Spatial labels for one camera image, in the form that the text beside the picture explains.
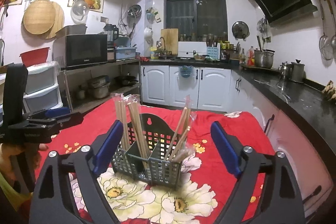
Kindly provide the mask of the person's left hand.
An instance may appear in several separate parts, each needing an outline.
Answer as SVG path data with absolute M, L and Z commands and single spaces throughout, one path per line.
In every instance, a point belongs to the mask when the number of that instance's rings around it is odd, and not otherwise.
M 33 156 L 33 167 L 38 169 L 41 165 L 41 152 L 48 150 L 48 145 L 40 144 Z M 17 179 L 18 155 L 25 152 L 26 147 L 10 143 L 1 144 L 1 174 L 10 186 L 14 186 Z

